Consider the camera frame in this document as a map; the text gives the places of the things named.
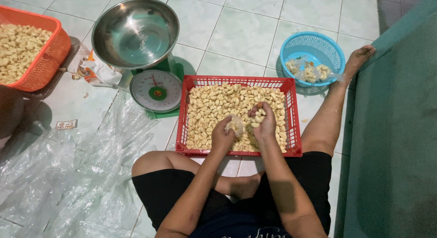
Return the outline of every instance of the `dark shirt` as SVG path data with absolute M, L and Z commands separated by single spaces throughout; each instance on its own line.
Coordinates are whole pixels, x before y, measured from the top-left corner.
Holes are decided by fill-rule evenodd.
M 253 215 L 227 213 L 199 226 L 189 238 L 292 238 L 283 228 L 265 227 Z

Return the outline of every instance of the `scale dial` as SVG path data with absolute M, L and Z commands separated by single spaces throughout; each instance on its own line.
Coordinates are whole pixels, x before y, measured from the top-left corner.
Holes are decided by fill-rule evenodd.
M 134 76 L 130 85 L 134 100 L 152 112 L 170 112 L 180 106 L 182 83 L 172 73 L 147 70 Z

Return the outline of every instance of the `blue plastic colander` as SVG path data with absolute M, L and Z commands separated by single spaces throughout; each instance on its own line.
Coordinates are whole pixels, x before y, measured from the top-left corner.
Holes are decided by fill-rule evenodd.
M 281 48 L 281 63 L 284 74 L 296 80 L 296 85 L 301 87 L 325 86 L 336 81 L 329 78 L 324 81 L 316 81 L 314 84 L 297 79 L 285 66 L 291 59 L 306 57 L 308 61 L 314 62 L 315 66 L 324 64 L 331 68 L 334 73 L 343 73 L 346 65 L 343 51 L 340 46 L 331 38 L 312 31 L 304 31 L 293 34 Z

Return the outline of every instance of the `black shorts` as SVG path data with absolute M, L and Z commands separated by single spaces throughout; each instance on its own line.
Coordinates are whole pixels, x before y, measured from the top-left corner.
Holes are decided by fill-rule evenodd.
M 325 233 L 329 234 L 331 207 L 328 202 L 328 191 L 332 169 L 331 156 L 322 152 L 307 152 L 302 157 L 285 160 L 313 203 Z M 154 171 L 132 178 L 138 196 L 156 230 L 193 178 L 192 172 L 175 169 Z M 203 207 L 198 226 L 220 213 L 230 211 L 252 213 L 259 217 L 266 227 L 282 226 L 266 174 L 261 177 L 253 198 L 236 203 L 212 189 Z

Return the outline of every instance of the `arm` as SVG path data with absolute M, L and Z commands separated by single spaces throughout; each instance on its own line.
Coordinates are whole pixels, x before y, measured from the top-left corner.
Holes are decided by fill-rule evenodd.
M 261 157 L 282 224 L 295 238 L 325 238 L 325 231 L 313 204 L 288 167 L 276 142 L 276 120 L 273 111 L 266 102 L 263 102 L 263 109 L 266 117 L 260 127 L 254 129 L 254 135 L 259 142 Z
M 156 238 L 185 238 L 196 228 L 209 191 L 214 181 L 217 181 L 217 170 L 235 139 L 232 129 L 229 133 L 225 131 L 225 126 L 231 119 L 230 116 L 223 119 L 214 128 L 210 153 L 187 190 L 163 220 L 156 232 Z

